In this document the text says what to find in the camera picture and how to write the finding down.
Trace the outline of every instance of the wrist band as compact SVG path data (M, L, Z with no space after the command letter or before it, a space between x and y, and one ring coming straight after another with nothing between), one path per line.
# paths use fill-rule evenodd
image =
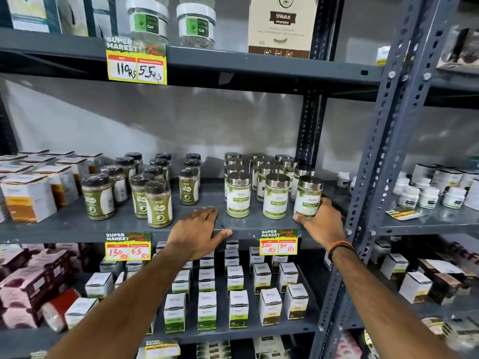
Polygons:
M349 243L348 241L337 241L337 242L334 242L333 245L331 246L331 249L328 253L328 259L333 263L332 261L332 253L334 252L334 250L337 248L337 247L344 247L344 248L348 248L350 249L351 251L353 251L354 253L356 253L353 245L351 243Z

